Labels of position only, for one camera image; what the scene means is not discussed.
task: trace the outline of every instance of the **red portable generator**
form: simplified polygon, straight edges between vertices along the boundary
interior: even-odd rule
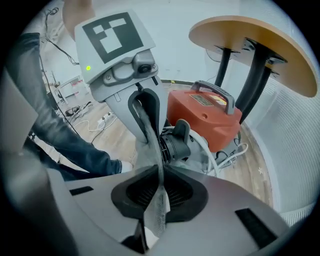
[[[200,91],[200,88],[212,90]],[[224,149],[240,130],[241,111],[235,99],[217,85],[196,81],[191,90],[169,93],[167,118],[175,126],[179,119],[186,120],[192,130],[204,137],[211,152]]]

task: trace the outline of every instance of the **wooden floor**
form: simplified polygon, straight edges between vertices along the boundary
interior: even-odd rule
[[[180,84],[164,84],[164,86],[168,91],[190,89],[188,85]],[[88,129],[97,129],[97,121],[107,112],[110,112],[110,108],[105,103],[96,102],[90,93],[81,99],[80,103],[74,96],[68,97],[67,100],[69,101],[68,106],[65,103],[59,104],[63,111],[67,108],[87,103],[88,101],[93,103],[89,112],[83,117],[76,119],[73,123],[73,126],[75,126],[81,121],[89,121],[89,127],[88,122],[83,122],[75,126],[75,130],[85,141],[91,142],[99,131],[88,131]],[[112,121],[113,119],[108,121],[106,125],[108,126]],[[237,157],[236,161],[232,165],[224,168],[221,171],[221,177],[225,180],[238,184],[272,207],[272,188],[262,153],[250,130],[245,125],[242,125],[240,132],[242,142],[248,143],[248,150],[245,154]],[[60,162],[62,164],[81,170],[80,167],[74,165],[64,156],[60,155],[53,147],[45,144],[37,138],[35,141],[55,161],[58,161],[60,158]],[[93,144],[97,149],[106,151],[112,159],[127,161],[134,165],[136,160],[135,141],[135,136],[119,119],[117,119],[109,128],[104,130],[99,137],[94,140]]]

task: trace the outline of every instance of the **person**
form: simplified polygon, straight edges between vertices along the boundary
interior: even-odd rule
[[[67,181],[131,171],[130,163],[117,159],[112,160],[105,151],[96,149],[93,144],[86,142],[71,130],[53,110],[40,69],[40,34],[44,31],[45,20],[39,16],[18,38],[8,54],[5,66],[21,94],[38,114],[31,129],[32,132],[72,163],[88,171],[89,174],[56,163],[29,138],[24,144],[25,148],[36,154],[48,168],[59,170]],[[63,17],[65,27],[74,39],[75,26],[94,17],[92,1],[66,0]]]

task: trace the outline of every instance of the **black vent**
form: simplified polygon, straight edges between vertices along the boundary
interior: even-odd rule
[[[250,233],[260,249],[271,244],[277,237],[249,209],[236,210],[235,214]]]
[[[92,187],[90,186],[83,186],[83,187],[79,187],[79,188],[75,188],[75,189],[71,189],[69,190],[72,196],[76,196],[76,195],[80,195],[83,193],[87,193],[89,191],[94,190]]]
[[[208,202],[208,192],[203,184],[175,169],[164,166],[164,187],[169,197],[170,211],[166,222],[187,222],[197,216]],[[158,183],[158,166],[149,169],[116,185],[111,200],[123,216],[143,220],[144,212],[151,202]]]
[[[146,210],[158,188],[158,172],[152,172],[128,186],[126,194]],[[164,187],[169,197],[170,210],[184,204],[193,195],[192,187],[171,172],[164,172]]]

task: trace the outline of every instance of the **carrying handle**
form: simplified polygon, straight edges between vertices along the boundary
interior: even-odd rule
[[[235,99],[229,93],[227,93],[224,89],[220,88],[219,86],[206,82],[206,81],[195,81],[191,87],[191,90],[199,91],[200,88],[207,88],[213,91],[216,94],[219,94],[226,100],[226,106],[224,112],[227,115],[233,115],[235,112]]]

